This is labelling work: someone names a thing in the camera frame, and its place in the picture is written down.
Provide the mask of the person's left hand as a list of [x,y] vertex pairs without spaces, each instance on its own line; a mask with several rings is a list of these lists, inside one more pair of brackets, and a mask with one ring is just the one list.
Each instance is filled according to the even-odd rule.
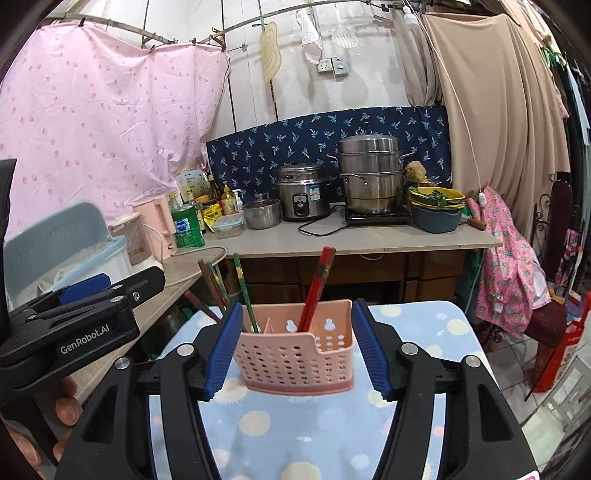
[[1,408],[8,433],[38,479],[55,475],[55,463],[82,414],[76,394],[77,384],[68,376]]

